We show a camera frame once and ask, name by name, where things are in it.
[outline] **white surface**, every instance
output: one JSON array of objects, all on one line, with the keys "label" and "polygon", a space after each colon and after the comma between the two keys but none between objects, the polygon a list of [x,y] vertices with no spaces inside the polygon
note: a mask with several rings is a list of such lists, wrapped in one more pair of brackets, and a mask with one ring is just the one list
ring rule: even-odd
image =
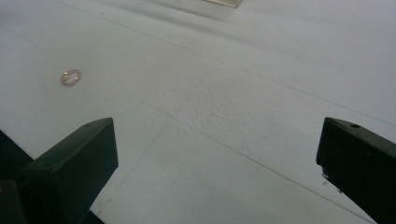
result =
[{"label": "white surface", "polygon": [[395,10],[0,0],[0,128],[36,158],[113,117],[120,168],[92,206],[107,223],[362,223],[315,155],[325,117],[396,142]]},{"label": "white surface", "polygon": [[120,224],[365,223],[174,120],[100,217]]}]

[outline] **small circular mark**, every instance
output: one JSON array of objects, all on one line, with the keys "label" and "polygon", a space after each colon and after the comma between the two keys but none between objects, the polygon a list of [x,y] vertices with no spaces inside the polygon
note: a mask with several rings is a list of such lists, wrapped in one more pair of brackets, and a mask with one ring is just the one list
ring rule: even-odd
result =
[{"label": "small circular mark", "polygon": [[77,69],[71,69],[61,75],[61,83],[66,87],[74,87],[81,80],[82,73]]}]

